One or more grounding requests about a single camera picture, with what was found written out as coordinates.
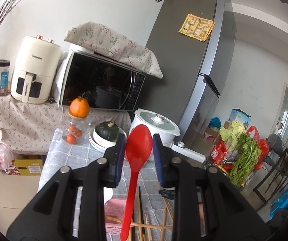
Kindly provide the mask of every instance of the green pumpkin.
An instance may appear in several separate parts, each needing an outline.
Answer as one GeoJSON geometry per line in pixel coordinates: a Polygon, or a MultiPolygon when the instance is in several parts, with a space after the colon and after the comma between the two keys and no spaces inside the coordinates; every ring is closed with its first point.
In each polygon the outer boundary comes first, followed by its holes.
{"type": "Polygon", "coordinates": [[[118,126],[111,121],[105,121],[95,127],[96,133],[111,142],[116,142],[119,134],[118,126]]]}

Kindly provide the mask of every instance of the microwave control panel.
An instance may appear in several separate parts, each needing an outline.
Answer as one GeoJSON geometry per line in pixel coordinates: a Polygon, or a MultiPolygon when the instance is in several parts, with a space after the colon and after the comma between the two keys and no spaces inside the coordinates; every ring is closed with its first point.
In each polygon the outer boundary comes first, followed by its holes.
{"type": "Polygon", "coordinates": [[[144,80],[145,80],[145,75],[136,73],[134,86],[133,86],[129,99],[126,102],[125,110],[128,110],[128,111],[134,110],[134,107],[137,102],[139,93],[142,89],[144,80]]]}

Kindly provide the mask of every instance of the refrigerator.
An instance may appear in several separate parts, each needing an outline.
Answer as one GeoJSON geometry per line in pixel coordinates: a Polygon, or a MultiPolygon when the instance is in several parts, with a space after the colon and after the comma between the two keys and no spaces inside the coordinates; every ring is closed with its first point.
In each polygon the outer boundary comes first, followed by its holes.
{"type": "Polygon", "coordinates": [[[147,75],[136,107],[159,113],[179,128],[191,147],[207,128],[231,65],[236,25],[231,0],[165,0],[146,47],[162,79],[147,75]],[[215,22],[206,41],[179,33],[188,14],[215,22]]]}

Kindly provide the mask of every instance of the yellow cardboard box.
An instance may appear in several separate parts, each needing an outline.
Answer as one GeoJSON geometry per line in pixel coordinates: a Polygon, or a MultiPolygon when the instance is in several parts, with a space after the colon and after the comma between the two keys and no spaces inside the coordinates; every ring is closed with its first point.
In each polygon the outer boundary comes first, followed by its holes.
{"type": "Polygon", "coordinates": [[[21,176],[40,176],[42,173],[41,159],[17,158],[14,165],[21,176]]]}

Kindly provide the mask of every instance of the blue stool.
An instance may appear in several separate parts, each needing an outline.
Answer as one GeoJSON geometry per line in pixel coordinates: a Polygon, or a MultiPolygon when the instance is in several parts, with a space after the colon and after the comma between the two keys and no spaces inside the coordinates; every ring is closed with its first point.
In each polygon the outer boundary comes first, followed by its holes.
{"type": "Polygon", "coordinates": [[[275,211],[279,208],[286,208],[288,205],[288,188],[286,191],[283,192],[281,196],[278,197],[278,199],[271,205],[271,212],[270,217],[272,218],[275,211]]]}

